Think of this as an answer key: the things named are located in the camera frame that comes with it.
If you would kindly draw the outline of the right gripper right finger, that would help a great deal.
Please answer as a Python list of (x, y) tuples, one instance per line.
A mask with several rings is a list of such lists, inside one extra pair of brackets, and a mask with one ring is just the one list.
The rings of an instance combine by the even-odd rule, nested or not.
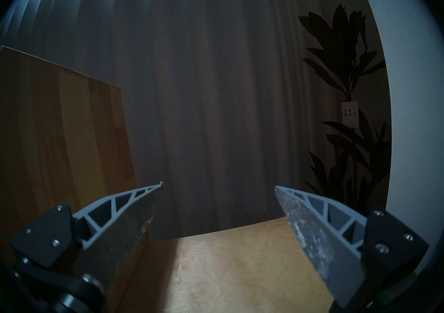
[(429, 244), (387, 210), (362, 215), (336, 201), (275, 186), (299, 246), (333, 297), (331, 307), (387, 307), (380, 295), (411, 275)]

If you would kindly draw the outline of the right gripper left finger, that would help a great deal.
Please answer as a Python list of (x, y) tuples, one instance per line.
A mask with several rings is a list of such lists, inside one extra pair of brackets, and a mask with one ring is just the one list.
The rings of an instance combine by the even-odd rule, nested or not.
[(89, 274), (108, 289), (147, 232), (163, 182), (100, 198), (72, 213), (49, 209), (10, 239), (18, 259), (69, 275)]

